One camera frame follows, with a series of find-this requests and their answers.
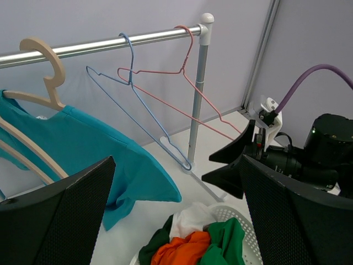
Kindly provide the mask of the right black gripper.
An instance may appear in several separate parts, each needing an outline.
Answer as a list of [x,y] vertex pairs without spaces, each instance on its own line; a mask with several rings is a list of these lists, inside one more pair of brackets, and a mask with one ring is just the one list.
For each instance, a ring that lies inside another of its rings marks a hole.
[[287,137],[287,146],[270,145],[265,148],[265,133],[255,134],[255,143],[253,143],[254,130],[255,120],[250,119],[245,130],[235,140],[211,154],[209,161],[226,165],[202,175],[202,181],[216,186],[233,197],[243,199],[240,159],[242,154],[246,154],[278,173],[317,189],[328,192],[334,188],[339,178],[338,172],[316,165],[305,158],[303,150],[293,146],[288,134],[279,132],[276,135]]

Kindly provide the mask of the bright green t shirt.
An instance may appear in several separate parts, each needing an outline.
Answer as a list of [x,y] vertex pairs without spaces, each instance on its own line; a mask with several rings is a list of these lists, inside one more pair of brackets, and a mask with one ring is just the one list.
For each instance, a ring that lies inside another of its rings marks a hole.
[[245,264],[243,239],[245,232],[236,218],[214,222],[208,227],[211,243],[197,264]]

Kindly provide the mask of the pink wire hanger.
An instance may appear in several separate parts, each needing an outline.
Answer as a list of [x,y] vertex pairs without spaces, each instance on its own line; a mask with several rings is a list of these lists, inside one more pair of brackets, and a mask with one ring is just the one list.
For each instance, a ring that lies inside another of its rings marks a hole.
[[202,125],[205,119],[216,116],[230,132],[226,134],[220,128],[213,131],[234,140],[242,131],[233,120],[224,117],[240,102],[240,85],[244,81],[244,71],[237,69],[239,53],[232,48],[234,36],[225,28],[214,28],[203,88],[195,84],[198,41],[198,36],[186,36],[159,42],[145,53],[142,46],[137,46],[133,82],[162,124],[178,128],[192,115],[194,96],[200,96],[201,116],[193,121]]

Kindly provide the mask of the dark green white t shirt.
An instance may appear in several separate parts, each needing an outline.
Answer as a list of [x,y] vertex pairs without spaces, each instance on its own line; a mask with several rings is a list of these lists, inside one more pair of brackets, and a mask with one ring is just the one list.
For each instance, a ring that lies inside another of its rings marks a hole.
[[209,207],[202,203],[192,203],[188,208],[169,216],[162,228],[153,234],[148,244],[138,253],[139,264],[151,264],[157,250],[173,238],[185,239],[192,232],[202,231],[206,225],[216,221]]

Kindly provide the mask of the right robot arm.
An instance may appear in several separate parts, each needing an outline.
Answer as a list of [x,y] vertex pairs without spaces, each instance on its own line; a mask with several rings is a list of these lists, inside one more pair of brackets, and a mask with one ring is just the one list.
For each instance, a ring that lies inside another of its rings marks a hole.
[[202,181],[242,199],[240,158],[247,155],[261,164],[330,191],[339,186],[339,196],[352,198],[352,120],[340,115],[323,114],[315,119],[303,148],[289,143],[286,147],[265,146],[266,129],[255,130],[255,120],[227,146],[209,156],[223,167],[204,174]]

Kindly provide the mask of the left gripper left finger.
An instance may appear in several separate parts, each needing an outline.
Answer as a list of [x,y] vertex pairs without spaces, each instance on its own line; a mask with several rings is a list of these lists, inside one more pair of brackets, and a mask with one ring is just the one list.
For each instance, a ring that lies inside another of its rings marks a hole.
[[90,264],[116,164],[1,202],[1,264]]

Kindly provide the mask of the orange t shirt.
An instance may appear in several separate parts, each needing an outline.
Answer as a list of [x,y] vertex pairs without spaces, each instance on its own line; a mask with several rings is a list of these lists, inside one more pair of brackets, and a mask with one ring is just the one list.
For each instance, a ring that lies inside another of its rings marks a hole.
[[186,238],[174,237],[153,255],[151,264],[197,264],[211,243],[206,231],[195,231]]

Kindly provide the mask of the blue wire hanger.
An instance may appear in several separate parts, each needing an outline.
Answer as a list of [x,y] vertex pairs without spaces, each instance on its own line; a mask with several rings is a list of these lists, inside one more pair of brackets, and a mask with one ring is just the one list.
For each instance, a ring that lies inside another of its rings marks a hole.
[[[123,32],[119,34],[119,37],[124,38],[125,42],[128,44],[130,48],[130,53],[131,53],[131,61],[130,61],[130,67],[127,69],[128,71],[128,79],[123,79],[122,77],[111,77],[109,75],[106,75],[102,72],[96,71],[94,68],[90,66],[86,66],[85,70],[87,75],[90,77],[90,79],[104,92],[104,94],[110,98],[115,105],[117,105],[141,130],[143,130],[155,143],[157,143],[177,164],[181,166],[181,169],[184,170],[185,172],[189,172],[192,170],[192,162],[189,161],[189,159],[183,154],[183,152],[180,150],[180,148],[175,145],[171,139],[170,135],[166,131],[166,129],[163,127],[163,125],[160,123],[160,121],[156,118],[156,116],[153,114],[153,112],[150,110],[148,105],[144,102],[143,98],[139,95],[138,91],[136,90],[136,86],[133,83],[133,76],[136,74],[136,72],[133,71],[133,65],[135,61],[135,52],[133,49],[132,42],[130,38]],[[121,85],[124,85],[126,87],[129,87],[130,90],[133,92],[133,94],[136,96],[136,100],[131,103],[131,105],[125,109],[119,101],[114,98],[98,81],[97,77],[102,77],[109,79],[111,81],[114,81],[116,83],[119,83]],[[161,142],[161,139],[157,139],[151,134],[144,126],[147,124],[146,122],[142,121],[141,119],[143,117],[146,117],[146,115],[138,114],[137,112],[139,110],[144,109],[146,111],[146,114],[151,116],[151,119],[157,124],[157,126],[161,129],[162,133],[164,136],[162,137],[167,141],[167,144],[163,144]]]

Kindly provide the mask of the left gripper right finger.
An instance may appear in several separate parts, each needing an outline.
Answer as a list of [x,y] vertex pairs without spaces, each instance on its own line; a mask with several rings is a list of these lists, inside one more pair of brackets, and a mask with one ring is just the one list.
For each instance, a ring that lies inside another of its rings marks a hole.
[[352,199],[246,155],[239,171],[264,264],[352,264]]

